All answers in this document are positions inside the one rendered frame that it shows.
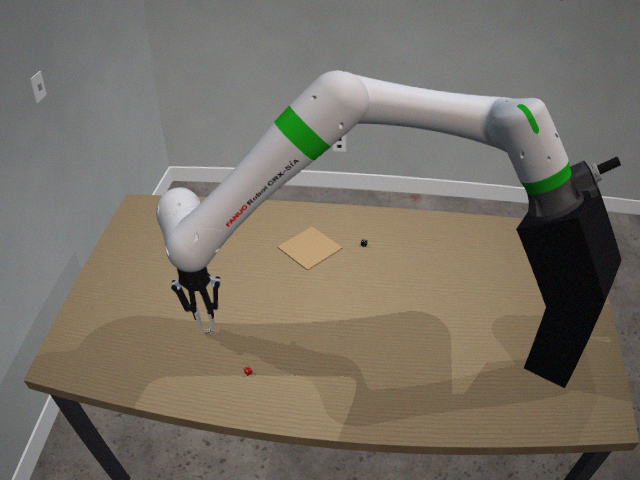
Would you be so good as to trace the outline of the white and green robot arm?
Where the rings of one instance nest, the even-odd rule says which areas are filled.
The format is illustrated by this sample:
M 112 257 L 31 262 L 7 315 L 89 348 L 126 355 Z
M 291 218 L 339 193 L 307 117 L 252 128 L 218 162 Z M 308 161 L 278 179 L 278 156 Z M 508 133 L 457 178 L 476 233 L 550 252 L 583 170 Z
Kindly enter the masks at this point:
M 527 192 L 529 215 L 538 222 L 598 196 L 600 175 L 621 165 L 615 157 L 570 167 L 537 98 L 450 93 L 330 71 L 287 107 L 205 200 L 186 188 L 162 195 L 156 217 L 170 262 L 184 272 L 205 268 L 252 212 L 356 124 L 425 129 L 507 151 Z

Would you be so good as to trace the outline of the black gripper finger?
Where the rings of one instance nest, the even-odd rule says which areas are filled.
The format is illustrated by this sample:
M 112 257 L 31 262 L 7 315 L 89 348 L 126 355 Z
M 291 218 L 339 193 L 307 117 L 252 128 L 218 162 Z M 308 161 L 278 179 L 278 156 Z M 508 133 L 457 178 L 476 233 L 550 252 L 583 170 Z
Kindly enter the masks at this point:
M 178 279 L 179 280 L 179 279 Z M 179 284 L 178 280 L 172 280 L 172 286 L 171 289 L 177 294 L 184 310 L 186 312 L 191 311 L 193 313 L 194 319 L 197 321 L 197 325 L 199 330 L 202 330 L 202 321 L 201 321 L 201 317 L 199 314 L 199 310 L 198 310 L 198 306 L 196 303 L 196 298 L 195 298 L 195 292 L 193 292 L 193 287 L 192 287 L 192 283 L 188 283 L 187 287 L 188 287 L 188 293 L 189 293 L 189 297 L 190 297 L 190 303 L 181 287 L 181 285 Z M 181 289 L 180 289 L 181 288 Z M 197 315 L 198 313 L 198 315 Z M 200 320 L 200 321 L 199 321 Z
M 205 303 L 206 309 L 207 309 L 207 314 L 208 314 L 208 318 L 210 321 L 210 325 L 211 325 L 211 329 L 214 329 L 214 312 L 213 310 L 217 310 L 218 309 L 218 288 L 220 286 L 220 277 L 217 276 L 216 278 L 210 277 L 210 282 L 211 285 L 213 287 L 213 303 L 211 303 L 210 297 L 208 295 L 207 289 L 203 288 L 202 283 L 198 282 L 197 283 L 197 287 L 199 289 L 199 292 L 203 298 L 203 301 Z

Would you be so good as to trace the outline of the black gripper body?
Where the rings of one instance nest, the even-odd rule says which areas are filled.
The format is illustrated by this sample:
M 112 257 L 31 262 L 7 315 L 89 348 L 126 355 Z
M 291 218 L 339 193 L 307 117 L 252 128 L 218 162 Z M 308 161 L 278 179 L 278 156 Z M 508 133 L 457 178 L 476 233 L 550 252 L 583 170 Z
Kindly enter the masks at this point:
M 183 272 L 180 271 L 179 269 L 177 269 L 178 271 L 178 275 L 179 275 L 179 284 L 182 285 L 184 288 L 186 288 L 188 290 L 188 283 L 192 283 L 192 287 L 193 287 L 193 292 L 195 291 L 199 291 L 198 287 L 197 287 L 197 283 L 201 282 L 203 288 L 205 289 L 207 287 L 207 285 L 210 282 L 210 274 L 207 271 L 207 267 L 196 271 L 196 272 Z M 199 281 L 200 279 L 202 279 L 201 281 Z M 184 282 L 187 281 L 187 282 Z M 197 281 L 197 282 L 196 282 Z

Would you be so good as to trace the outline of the tan flat mat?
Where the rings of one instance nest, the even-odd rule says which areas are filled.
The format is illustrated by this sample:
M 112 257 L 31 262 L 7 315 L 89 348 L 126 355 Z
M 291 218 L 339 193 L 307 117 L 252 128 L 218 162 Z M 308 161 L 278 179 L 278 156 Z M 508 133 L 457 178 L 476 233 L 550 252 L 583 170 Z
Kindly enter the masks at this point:
M 306 270 L 342 249 L 340 245 L 314 227 L 303 231 L 278 248 Z

